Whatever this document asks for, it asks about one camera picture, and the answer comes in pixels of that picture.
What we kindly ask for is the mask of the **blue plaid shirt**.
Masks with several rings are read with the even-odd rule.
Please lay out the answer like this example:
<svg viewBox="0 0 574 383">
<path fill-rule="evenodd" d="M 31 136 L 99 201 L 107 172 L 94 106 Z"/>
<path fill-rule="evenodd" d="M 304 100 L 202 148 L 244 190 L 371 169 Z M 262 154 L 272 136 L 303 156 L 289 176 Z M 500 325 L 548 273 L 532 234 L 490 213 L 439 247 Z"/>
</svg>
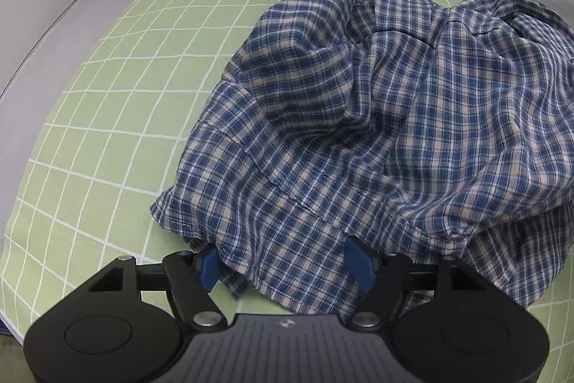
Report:
<svg viewBox="0 0 574 383">
<path fill-rule="evenodd" d="M 532 304 L 573 243 L 572 29 L 531 0 L 282 0 L 151 213 L 296 313 L 355 308 L 350 236 Z"/>
</svg>

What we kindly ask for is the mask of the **green grid cutting mat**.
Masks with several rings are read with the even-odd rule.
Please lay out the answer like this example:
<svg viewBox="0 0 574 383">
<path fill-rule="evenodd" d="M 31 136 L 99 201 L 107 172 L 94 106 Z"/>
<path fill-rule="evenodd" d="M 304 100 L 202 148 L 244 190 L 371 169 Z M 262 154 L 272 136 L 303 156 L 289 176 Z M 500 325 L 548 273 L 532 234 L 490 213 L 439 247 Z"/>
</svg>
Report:
<svg viewBox="0 0 574 383">
<path fill-rule="evenodd" d="M 150 205 L 232 53 L 277 0 L 134 0 L 59 96 L 5 231 L 1 317 L 16 339 L 120 254 L 183 240 Z"/>
</svg>

